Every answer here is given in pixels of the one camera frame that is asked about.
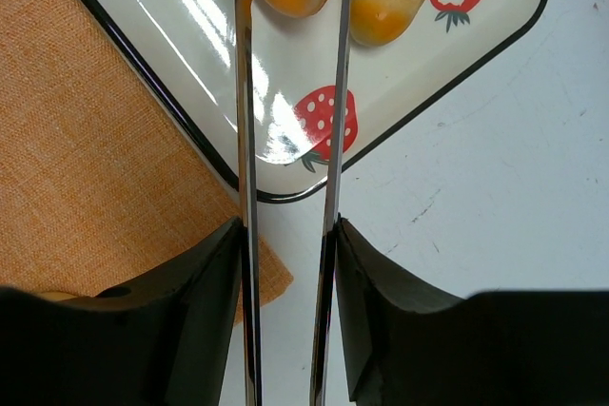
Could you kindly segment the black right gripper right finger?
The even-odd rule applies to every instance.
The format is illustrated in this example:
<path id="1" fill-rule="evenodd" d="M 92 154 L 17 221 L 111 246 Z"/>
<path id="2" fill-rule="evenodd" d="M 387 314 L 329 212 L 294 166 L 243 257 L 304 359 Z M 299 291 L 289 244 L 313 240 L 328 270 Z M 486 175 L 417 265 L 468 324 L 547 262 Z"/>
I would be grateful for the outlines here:
<path id="1" fill-rule="evenodd" d="M 359 405 L 604 405 L 608 294 L 467 299 L 415 276 L 350 222 L 337 227 L 349 398 Z"/>

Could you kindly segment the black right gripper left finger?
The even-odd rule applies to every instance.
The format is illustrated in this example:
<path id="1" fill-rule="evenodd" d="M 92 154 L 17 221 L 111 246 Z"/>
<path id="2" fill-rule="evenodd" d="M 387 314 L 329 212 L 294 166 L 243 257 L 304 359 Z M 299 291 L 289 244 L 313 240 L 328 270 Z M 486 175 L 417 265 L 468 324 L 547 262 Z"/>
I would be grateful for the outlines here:
<path id="1" fill-rule="evenodd" d="M 240 288 L 242 223 L 95 297 L 1 290 L 5 405 L 215 405 Z"/>

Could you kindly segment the metal serving tongs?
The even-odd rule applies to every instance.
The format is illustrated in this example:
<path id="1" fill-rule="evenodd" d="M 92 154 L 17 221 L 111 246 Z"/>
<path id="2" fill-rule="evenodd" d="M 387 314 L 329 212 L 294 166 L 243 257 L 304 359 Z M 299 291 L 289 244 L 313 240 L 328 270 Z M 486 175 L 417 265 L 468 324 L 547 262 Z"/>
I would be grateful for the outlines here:
<path id="1" fill-rule="evenodd" d="M 326 403 L 329 332 L 337 254 L 337 224 L 349 68 L 350 2 L 341 0 L 340 27 L 335 81 L 334 119 L 327 170 L 324 230 L 322 237 L 316 314 L 311 361 L 309 402 Z M 261 317 L 259 292 L 258 211 L 255 159 L 255 132 L 252 76 L 252 0 L 234 0 L 235 71 L 238 133 L 238 171 L 241 218 L 242 302 L 246 376 L 246 404 L 263 402 Z"/>

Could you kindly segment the yellow mug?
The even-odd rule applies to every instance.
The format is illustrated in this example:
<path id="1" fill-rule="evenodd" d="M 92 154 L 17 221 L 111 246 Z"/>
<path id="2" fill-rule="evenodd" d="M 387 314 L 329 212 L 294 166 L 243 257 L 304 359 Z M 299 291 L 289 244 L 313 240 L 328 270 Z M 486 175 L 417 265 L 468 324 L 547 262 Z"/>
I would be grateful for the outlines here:
<path id="1" fill-rule="evenodd" d="M 38 293 L 37 296 L 44 300 L 50 300 L 50 301 L 64 301 L 64 300 L 77 299 L 77 296 L 72 295 L 70 293 L 61 292 L 61 291 L 41 292 L 41 293 Z"/>

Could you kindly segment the orange cloth placemat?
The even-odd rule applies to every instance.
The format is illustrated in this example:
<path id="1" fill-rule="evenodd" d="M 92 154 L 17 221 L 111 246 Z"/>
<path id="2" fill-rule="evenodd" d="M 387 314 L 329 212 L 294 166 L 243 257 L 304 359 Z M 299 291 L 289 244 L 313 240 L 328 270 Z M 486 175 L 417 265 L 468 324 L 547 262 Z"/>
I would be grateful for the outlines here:
<path id="1" fill-rule="evenodd" d="M 94 296 L 237 206 L 78 0 L 1 0 L 1 281 Z"/>

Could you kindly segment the white strawberry tray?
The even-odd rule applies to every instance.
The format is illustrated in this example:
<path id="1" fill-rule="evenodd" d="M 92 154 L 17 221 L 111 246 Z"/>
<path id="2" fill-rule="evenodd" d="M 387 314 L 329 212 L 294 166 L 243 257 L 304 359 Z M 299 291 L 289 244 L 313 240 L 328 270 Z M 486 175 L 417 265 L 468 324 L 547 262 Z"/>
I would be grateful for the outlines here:
<path id="1" fill-rule="evenodd" d="M 80 0 L 196 149 L 238 183 L 233 0 Z M 426 0 L 407 31 L 353 45 L 344 165 L 351 166 L 520 39 L 547 0 Z M 341 0 L 291 19 L 255 0 L 253 105 L 258 198 L 324 185 Z"/>

